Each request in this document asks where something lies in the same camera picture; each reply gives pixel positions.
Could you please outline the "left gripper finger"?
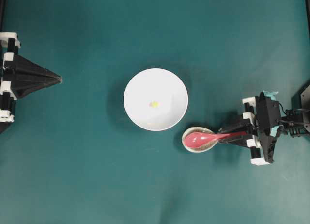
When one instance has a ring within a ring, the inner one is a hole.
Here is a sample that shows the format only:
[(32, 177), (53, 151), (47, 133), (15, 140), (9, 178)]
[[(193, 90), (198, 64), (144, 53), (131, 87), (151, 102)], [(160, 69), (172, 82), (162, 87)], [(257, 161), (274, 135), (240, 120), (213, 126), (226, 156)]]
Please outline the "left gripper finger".
[(43, 68), (17, 54), (13, 54), (13, 59), (9, 61), (9, 68), (14, 70), (18, 74), (53, 78), (56, 79), (58, 82), (62, 82), (62, 77), (60, 75), (46, 68)]
[(11, 90), (17, 99), (21, 99), (41, 89), (62, 83), (61, 77), (15, 76), (11, 80)]

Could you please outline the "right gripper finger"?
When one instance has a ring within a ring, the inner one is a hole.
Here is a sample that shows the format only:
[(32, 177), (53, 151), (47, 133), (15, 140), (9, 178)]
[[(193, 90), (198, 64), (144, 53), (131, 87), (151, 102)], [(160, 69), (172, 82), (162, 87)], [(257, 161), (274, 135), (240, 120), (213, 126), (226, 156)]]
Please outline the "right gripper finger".
[(218, 130), (218, 133), (232, 133), (238, 131), (245, 131), (247, 134), (254, 133), (254, 114), (243, 113), (237, 117), (234, 117), (222, 126)]
[(251, 148), (253, 144), (253, 135), (238, 135), (220, 139), (219, 143), (233, 144), (240, 147)]

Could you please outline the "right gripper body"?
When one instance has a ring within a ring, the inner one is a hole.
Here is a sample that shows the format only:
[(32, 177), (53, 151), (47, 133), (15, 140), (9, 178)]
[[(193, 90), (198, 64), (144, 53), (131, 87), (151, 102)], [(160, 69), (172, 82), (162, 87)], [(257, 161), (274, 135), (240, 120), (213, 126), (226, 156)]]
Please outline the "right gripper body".
[(246, 147), (250, 149), (251, 159), (250, 162), (253, 165), (266, 165), (264, 156), (261, 156), (262, 146), (259, 141), (258, 133), (256, 130), (255, 110), (256, 110), (256, 98), (249, 97), (242, 99), (244, 105), (244, 112), (242, 117), (244, 120), (249, 121), (247, 124), (246, 132), (248, 137), (246, 138)]

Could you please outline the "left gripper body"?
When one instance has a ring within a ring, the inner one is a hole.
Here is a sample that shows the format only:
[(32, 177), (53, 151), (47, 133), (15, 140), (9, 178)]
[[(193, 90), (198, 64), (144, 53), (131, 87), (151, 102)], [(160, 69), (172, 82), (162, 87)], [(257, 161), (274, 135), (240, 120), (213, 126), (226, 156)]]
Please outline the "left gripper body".
[(12, 63), (21, 43), (16, 32), (1, 32), (0, 46), (6, 52), (0, 58), (0, 132), (3, 133), (15, 120), (17, 97), (12, 85), (14, 71), (6, 63)]

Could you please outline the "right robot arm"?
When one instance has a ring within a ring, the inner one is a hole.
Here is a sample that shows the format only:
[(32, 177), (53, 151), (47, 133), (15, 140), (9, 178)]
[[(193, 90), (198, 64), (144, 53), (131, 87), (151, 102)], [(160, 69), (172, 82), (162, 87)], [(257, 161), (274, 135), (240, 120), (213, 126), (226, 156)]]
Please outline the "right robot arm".
[(219, 142), (250, 149), (251, 164), (272, 164), (277, 139), (282, 134), (291, 137), (310, 133), (310, 85), (304, 85), (294, 100), (298, 107), (285, 110), (276, 100), (276, 93), (261, 92), (244, 98), (244, 112), (219, 129), (227, 134)]

